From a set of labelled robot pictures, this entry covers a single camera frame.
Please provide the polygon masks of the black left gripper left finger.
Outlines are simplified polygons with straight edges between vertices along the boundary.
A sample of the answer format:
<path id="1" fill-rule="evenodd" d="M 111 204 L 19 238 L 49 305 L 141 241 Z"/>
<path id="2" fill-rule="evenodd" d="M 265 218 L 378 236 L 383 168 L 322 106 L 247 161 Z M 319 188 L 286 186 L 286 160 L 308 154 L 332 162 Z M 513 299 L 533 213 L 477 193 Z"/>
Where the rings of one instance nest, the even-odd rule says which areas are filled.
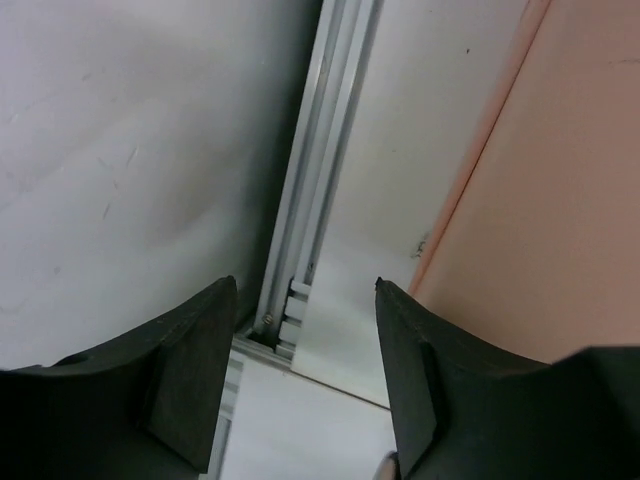
<path id="1" fill-rule="evenodd" d="M 238 302 L 224 277 L 51 366 L 1 374 L 5 479 L 196 479 L 216 432 Z"/>

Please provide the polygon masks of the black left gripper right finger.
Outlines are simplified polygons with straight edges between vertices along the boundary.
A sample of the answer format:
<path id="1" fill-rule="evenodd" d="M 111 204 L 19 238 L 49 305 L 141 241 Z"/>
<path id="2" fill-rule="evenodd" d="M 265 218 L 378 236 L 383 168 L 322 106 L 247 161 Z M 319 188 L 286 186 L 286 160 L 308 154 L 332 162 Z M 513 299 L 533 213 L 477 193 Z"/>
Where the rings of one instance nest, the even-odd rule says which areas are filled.
<path id="1" fill-rule="evenodd" d="M 552 364 L 508 352 L 376 283 L 400 479 L 635 479 L 639 350 Z"/>

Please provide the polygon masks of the pink hard-shell suitcase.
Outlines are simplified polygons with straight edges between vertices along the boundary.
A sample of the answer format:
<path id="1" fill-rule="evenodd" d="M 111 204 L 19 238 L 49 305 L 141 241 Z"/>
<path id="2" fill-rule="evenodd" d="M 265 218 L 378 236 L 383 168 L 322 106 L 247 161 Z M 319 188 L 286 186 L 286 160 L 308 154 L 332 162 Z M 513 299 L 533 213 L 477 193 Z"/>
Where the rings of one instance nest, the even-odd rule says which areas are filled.
<path id="1" fill-rule="evenodd" d="M 639 341 L 639 5 L 547 1 L 410 291 L 552 362 Z"/>

